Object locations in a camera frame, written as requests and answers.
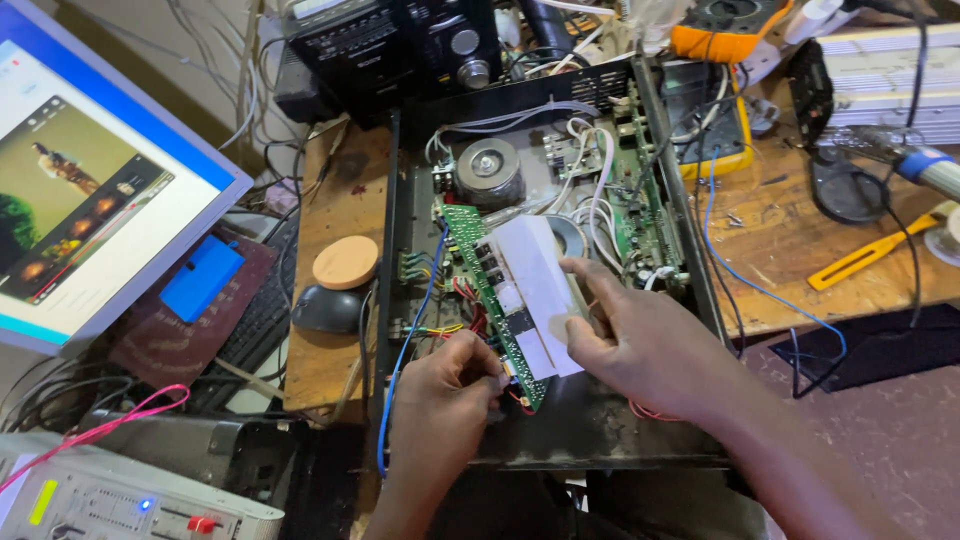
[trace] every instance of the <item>person's arm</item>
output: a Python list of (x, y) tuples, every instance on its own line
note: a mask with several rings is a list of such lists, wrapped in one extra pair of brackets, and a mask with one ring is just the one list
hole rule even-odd
[(487, 412), (509, 378), (490, 346), (458, 331), (397, 382), (390, 468), (364, 540), (422, 538), (453, 481), (477, 452)]
[(627, 290), (606, 267), (561, 261), (600, 304), (567, 321), (570, 356), (627, 398), (715, 437), (787, 537), (909, 538), (796, 409), (666, 295)]

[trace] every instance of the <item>toroidal transformer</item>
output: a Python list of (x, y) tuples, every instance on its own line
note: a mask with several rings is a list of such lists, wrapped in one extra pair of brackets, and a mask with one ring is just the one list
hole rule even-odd
[(463, 201), (482, 211), (513, 205), (523, 196), (520, 155), (505, 140), (478, 140), (457, 160), (456, 185)]

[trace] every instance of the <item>hand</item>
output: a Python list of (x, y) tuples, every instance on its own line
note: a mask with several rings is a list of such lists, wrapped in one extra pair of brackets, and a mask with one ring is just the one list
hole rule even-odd
[(476, 454), (487, 412), (509, 382), (499, 358), (472, 331), (458, 331), (434, 354), (410, 362), (397, 382), (390, 470), (443, 492)]
[(665, 294), (627, 290), (599, 262), (560, 261), (599, 301), (595, 327), (566, 322), (570, 357), (597, 379), (656, 412), (698, 424), (730, 407), (769, 400), (716, 335)]

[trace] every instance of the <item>solder spool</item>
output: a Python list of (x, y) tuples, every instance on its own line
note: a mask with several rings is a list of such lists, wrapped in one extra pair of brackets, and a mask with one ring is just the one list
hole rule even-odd
[(924, 244), (939, 260), (960, 266), (960, 209), (951, 212), (943, 226), (928, 230)]
[(457, 160), (456, 183), (464, 202), (482, 211), (504, 209), (523, 196), (520, 155), (505, 140), (478, 140)]

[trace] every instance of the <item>orange multimeter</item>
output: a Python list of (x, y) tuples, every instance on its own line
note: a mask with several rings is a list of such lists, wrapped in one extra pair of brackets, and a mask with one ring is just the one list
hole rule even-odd
[(673, 51), (694, 60), (738, 63), (793, 8), (793, 0), (699, 0), (673, 28)]

